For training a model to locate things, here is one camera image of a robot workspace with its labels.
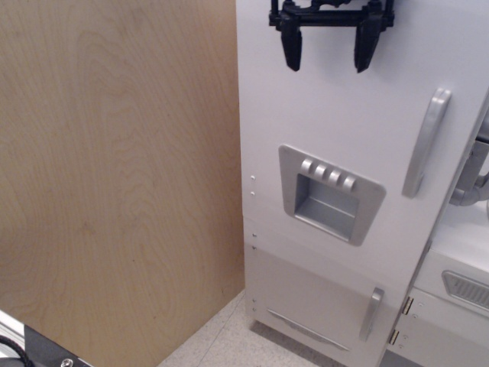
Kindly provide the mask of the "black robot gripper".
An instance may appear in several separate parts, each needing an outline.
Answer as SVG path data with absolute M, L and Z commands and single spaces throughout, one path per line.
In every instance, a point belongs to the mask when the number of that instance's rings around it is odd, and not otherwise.
M 281 33 L 287 66 L 300 69 L 300 27 L 356 28 L 354 62 L 358 73 L 365 71 L 374 56 L 382 31 L 393 27 L 394 1 L 368 1 L 359 10 L 339 10 L 350 1 L 311 1 L 302 7 L 295 1 L 271 1 L 269 25 Z

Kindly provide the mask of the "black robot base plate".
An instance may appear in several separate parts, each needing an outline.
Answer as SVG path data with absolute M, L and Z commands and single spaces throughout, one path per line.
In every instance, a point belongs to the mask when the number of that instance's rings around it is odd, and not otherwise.
M 1 366 L 92 366 L 1 311 Z

